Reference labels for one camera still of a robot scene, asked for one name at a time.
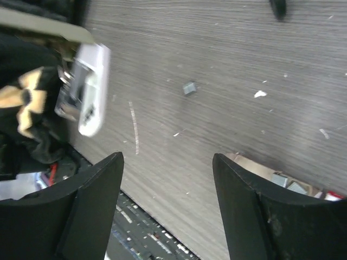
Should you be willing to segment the silver staple strips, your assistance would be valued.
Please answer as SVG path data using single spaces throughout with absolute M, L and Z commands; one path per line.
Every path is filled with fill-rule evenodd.
M 197 91 L 194 82 L 188 82 L 183 86 L 183 93 L 185 96 L 191 95 Z

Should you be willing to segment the black stapler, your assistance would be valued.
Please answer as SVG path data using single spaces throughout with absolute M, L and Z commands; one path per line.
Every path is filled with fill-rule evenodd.
M 283 21 L 287 14 L 286 0 L 269 0 L 274 17 L 278 21 Z

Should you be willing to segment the red white staple box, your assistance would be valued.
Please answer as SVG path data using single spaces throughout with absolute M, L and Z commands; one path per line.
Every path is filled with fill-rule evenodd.
M 274 184 L 277 184 L 278 186 L 281 186 L 293 192 L 330 201 L 345 199 L 344 196 L 338 193 L 316 188 L 308 183 L 292 178 L 280 171 L 276 171 L 262 164 L 254 162 L 240 155 L 239 153 L 227 153 L 226 156 L 245 170 L 248 170 L 257 176 L 260 176 Z

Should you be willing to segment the black floral cushion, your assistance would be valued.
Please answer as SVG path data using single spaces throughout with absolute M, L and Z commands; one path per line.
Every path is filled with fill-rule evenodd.
M 61 160 L 68 128 L 54 112 L 62 87 L 57 51 L 1 34 L 1 180 Z

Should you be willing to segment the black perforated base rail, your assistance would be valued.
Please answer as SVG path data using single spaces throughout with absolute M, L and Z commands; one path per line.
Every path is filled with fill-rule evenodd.
M 199 257 L 120 191 L 105 259 L 199 260 Z

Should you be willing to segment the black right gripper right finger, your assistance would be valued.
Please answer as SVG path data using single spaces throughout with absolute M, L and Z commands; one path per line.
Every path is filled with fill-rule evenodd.
M 346 200 L 285 189 L 213 157 L 213 175 L 231 259 L 346 259 Z

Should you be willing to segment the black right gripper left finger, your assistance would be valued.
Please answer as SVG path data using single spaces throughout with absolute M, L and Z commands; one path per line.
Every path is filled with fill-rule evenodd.
M 1 201 L 1 259 L 103 259 L 123 169 L 116 152 L 53 186 Z

